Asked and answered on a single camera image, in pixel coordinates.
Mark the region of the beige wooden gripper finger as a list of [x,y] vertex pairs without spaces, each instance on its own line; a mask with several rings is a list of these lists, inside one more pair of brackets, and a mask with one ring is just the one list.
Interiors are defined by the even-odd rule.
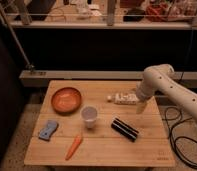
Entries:
[[147,106],[146,102],[138,102],[137,105],[136,105],[136,113],[137,114],[143,113],[146,106]]

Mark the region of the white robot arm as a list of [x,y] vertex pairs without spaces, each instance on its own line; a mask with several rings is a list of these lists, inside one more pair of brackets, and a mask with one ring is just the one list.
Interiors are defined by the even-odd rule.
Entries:
[[170,64],[147,67],[143,71],[143,80],[136,88],[136,96],[144,102],[160,91],[197,122],[197,94],[172,80],[173,74],[174,69]]

